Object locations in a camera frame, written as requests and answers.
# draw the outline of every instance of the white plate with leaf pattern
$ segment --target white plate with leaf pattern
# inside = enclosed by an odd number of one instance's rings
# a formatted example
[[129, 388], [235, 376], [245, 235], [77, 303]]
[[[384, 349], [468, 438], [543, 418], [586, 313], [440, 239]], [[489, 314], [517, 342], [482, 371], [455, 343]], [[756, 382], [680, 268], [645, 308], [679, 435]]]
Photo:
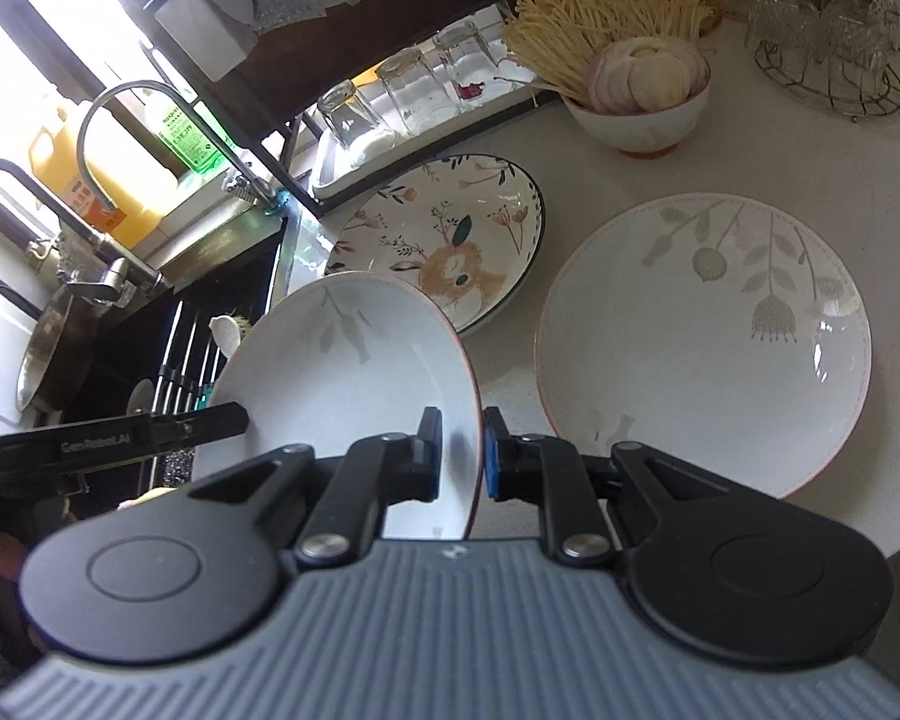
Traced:
[[544, 215], [540, 189], [519, 165], [487, 154], [444, 157], [377, 191], [346, 223], [324, 274], [390, 272], [463, 332], [520, 286]]
[[844, 264], [805, 224], [746, 197], [681, 194], [574, 252], [535, 362], [549, 420], [581, 451], [639, 440], [784, 497], [856, 424], [871, 332]]
[[197, 447], [202, 478], [288, 443], [343, 455], [367, 436], [413, 435], [423, 409], [442, 412], [437, 500], [396, 504], [386, 538], [466, 538], [482, 473], [477, 382], [447, 318], [387, 274], [339, 274], [284, 298], [247, 333], [210, 405], [236, 401], [244, 435]]

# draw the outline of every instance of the kitchen faucet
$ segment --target kitchen faucet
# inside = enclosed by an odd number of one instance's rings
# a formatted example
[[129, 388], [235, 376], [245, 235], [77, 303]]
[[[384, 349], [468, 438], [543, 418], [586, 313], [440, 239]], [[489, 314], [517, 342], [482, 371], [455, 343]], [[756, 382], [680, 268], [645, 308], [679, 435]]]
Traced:
[[84, 221], [69, 205], [43, 186], [22, 167], [8, 159], [0, 158], [0, 170], [9, 173], [23, 184], [31, 194], [46, 205], [60, 219], [60, 224], [69, 227], [87, 244], [93, 254], [103, 261], [107, 271], [98, 282], [73, 282], [68, 288], [82, 298], [104, 300], [115, 303], [120, 299], [125, 281], [130, 281], [147, 295], [156, 295], [170, 287], [167, 280], [134, 255], [127, 247], [114, 240], [111, 235], [101, 233]]
[[101, 204], [103, 204], [103, 207], [106, 208], [106, 210], [115, 211], [117, 206], [113, 200], [107, 196], [106, 192], [103, 191], [103, 187], [98, 184], [96, 178], [93, 177], [93, 173], [90, 172], [84, 153], [84, 142], [86, 141], [87, 129], [90, 127], [90, 119], [93, 114], [95, 114], [103, 105], [109, 103], [116, 95], [129, 92], [133, 89], [152, 89], [154, 92], [160, 92], [173, 100], [176, 106], [183, 111], [187, 118], [194, 124], [194, 127], [197, 127], [197, 129], [206, 136], [207, 140], [210, 141], [210, 143], [213, 143], [220, 153], [226, 157], [227, 162], [230, 162], [231, 165], [240, 172], [242, 179], [245, 180], [245, 189], [250, 191], [250, 194], [256, 196], [266, 210], [272, 212], [281, 209], [281, 206], [289, 193], [286, 191], [275, 190], [273, 187], [269, 186], [266, 181], [255, 175], [254, 172], [247, 167], [247, 163], [242, 161], [242, 159], [234, 153], [233, 149], [226, 144], [226, 141], [217, 134], [213, 127], [210, 127], [207, 122], [204, 122], [202, 117], [200, 117], [200, 114], [194, 110], [192, 105], [190, 105], [185, 98], [183, 98], [183, 95], [172, 86], [161, 83], [160, 81], [140, 79], [117, 84], [116, 86], [101, 92], [96, 100], [90, 105], [90, 109], [80, 123], [79, 132], [77, 132], [77, 167], [80, 171], [80, 177], [83, 178], [90, 190], [98, 196]]

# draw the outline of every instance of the utensil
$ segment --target utensil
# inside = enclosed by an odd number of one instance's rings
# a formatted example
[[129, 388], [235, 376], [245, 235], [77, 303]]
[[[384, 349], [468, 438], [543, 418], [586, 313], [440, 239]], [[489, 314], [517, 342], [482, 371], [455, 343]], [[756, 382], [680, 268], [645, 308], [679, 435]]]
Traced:
[[135, 413], [150, 413], [154, 408], [154, 396], [156, 396], [154, 382], [149, 379], [141, 379], [130, 391], [125, 413], [127, 416], [135, 415]]
[[353, 81], [343, 81], [325, 92], [317, 100], [317, 110], [346, 151], [351, 167], [360, 167], [396, 145], [396, 133]]
[[710, 98], [710, 81], [698, 95], [673, 108], [656, 113], [613, 116], [587, 111], [563, 98], [563, 102], [586, 132], [637, 159], [655, 159], [669, 154], [693, 132]]
[[50, 298], [26, 345], [17, 378], [17, 410], [57, 412], [70, 405], [90, 371], [98, 310], [64, 286]]
[[343, 455], [365, 436], [416, 432], [421, 410], [442, 412], [439, 498], [402, 503], [387, 538], [463, 538], [482, 470], [480, 395], [456, 332], [418, 290], [353, 272], [311, 282], [255, 324], [214, 384], [210, 404], [250, 413], [242, 437], [205, 445], [194, 479], [291, 442]]
[[497, 60], [472, 20], [464, 19], [434, 36], [437, 54], [464, 109], [506, 95], [514, 84], [497, 80]]
[[396, 52], [374, 72], [410, 135], [419, 135], [460, 112], [417, 47]]
[[220, 348], [221, 353], [228, 359], [240, 346], [240, 341], [250, 331], [250, 322], [246, 317], [231, 317], [223, 314], [221, 317], [210, 319], [210, 335], [214, 343]]
[[543, 195], [503, 157], [427, 162], [344, 225], [324, 274], [384, 271], [413, 284], [463, 332], [506, 303], [540, 247]]
[[784, 497], [850, 435], [871, 374], [857, 288], [805, 224], [732, 194], [638, 206], [554, 279], [535, 342], [559, 435], [638, 440]]

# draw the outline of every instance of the white bowl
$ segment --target white bowl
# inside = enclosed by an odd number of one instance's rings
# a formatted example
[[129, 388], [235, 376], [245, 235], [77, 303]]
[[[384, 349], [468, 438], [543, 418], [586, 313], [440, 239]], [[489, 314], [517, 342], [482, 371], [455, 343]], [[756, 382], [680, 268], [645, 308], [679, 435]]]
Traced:
[[214, 384], [210, 405], [250, 414], [241, 436], [194, 457], [202, 478], [288, 443], [318, 457], [365, 436], [413, 435], [426, 406], [442, 412], [437, 500], [389, 507], [385, 538], [466, 538], [482, 474], [480, 394], [447, 317], [389, 274], [352, 271], [284, 298], [247, 333]]
[[563, 98], [570, 115], [598, 141], [619, 148], [627, 156], [655, 159], [669, 154], [697, 126], [710, 96], [710, 79], [686, 103], [658, 113], [613, 116], [593, 113]]

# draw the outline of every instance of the white countertop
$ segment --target white countertop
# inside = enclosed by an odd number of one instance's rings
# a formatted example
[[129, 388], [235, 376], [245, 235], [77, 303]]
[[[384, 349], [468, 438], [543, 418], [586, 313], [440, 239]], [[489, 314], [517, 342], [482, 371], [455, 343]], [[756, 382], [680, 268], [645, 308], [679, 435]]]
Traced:
[[[696, 131], [662, 159], [610, 151], [548, 105], [450, 149], [498, 154], [535, 177], [547, 228], [521, 290], [464, 339], [485, 406], [516, 433], [552, 433], [536, 391], [533, 333], [560, 266], [605, 221], [641, 202], [686, 191], [742, 194], [795, 215], [826, 240], [860, 289], [874, 337], [863, 414], [844, 449], [791, 500], [900, 550], [900, 112], [852, 124], [795, 100], [755, 66], [744, 29], [725, 23], [711, 44], [713, 88]], [[900, 75], [900, 57], [893, 66]], [[322, 270], [355, 199], [328, 215], [323, 245], [303, 234], [290, 288]], [[536, 510], [482, 501], [474, 536], [538, 531]]]

